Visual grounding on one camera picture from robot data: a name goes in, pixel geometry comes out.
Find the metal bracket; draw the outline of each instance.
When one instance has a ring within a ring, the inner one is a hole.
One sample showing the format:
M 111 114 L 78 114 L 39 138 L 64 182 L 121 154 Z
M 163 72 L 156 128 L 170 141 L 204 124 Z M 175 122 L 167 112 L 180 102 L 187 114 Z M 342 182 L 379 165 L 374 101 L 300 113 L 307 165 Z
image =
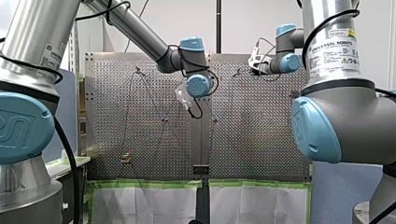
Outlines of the metal bracket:
M 195 175 L 209 175 L 209 165 L 194 165 L 192 170 Z

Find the silver arm segment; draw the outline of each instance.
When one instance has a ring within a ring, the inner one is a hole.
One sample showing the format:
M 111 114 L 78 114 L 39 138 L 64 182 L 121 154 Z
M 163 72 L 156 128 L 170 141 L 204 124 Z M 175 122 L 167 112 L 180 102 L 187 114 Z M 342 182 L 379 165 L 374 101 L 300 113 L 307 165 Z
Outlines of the silver arm segment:
M 105 11 L 108 0 L 84 0 L 95 12 Z M 113 0 L 112 7 L 122 3 Z M 169 49 L 168 45 L 152 31 L 127 5 L 121 5 L 109 12 L 111 23 L 141 48 L 158 64 L 163 73 L 173 73 L 181 69 L 180 56 L 177 50 Z

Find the yellow tag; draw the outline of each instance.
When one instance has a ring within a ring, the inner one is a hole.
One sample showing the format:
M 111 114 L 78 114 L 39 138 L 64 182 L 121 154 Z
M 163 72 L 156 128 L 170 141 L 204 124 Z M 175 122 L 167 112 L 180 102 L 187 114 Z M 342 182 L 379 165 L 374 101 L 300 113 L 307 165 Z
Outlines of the yellow tag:
M 356 38 L 356 33 L 355 33 L 354 30 L 348 29 L 347 30 L 347 35 L 350 36 L 350 37 Z

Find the metal rod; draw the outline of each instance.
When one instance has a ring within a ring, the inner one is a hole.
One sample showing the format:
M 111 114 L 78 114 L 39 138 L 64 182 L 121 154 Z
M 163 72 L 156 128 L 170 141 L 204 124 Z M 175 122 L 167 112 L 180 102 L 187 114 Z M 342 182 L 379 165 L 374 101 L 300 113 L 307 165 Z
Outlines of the metal rod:
M 112 7 L 122 0 L 113 0 Z M 85 0 L 84 3 L 97 12 L 107 10 L 108 0 Z M 152 31 L 127 5 L 110 12 L 111 23 L 141 48 L 152 60 L 158 62 L 168 51 L 168 45 Z
M 221 53 L 221 0 L 217 0 L 216 53 Z

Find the white cloth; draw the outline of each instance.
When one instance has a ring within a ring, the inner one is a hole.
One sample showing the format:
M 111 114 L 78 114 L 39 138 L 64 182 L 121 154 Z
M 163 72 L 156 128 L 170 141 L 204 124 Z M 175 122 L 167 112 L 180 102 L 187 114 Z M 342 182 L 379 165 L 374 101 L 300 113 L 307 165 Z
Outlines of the white cloth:
M 306 224 L 308 189 L 211 187 L 211 223 Z M 92 224 L 188 224 L 196 188 L 96 189 Z
M 210 189 L 215 224 L 305 224 L 307 189 L 226 187 Z

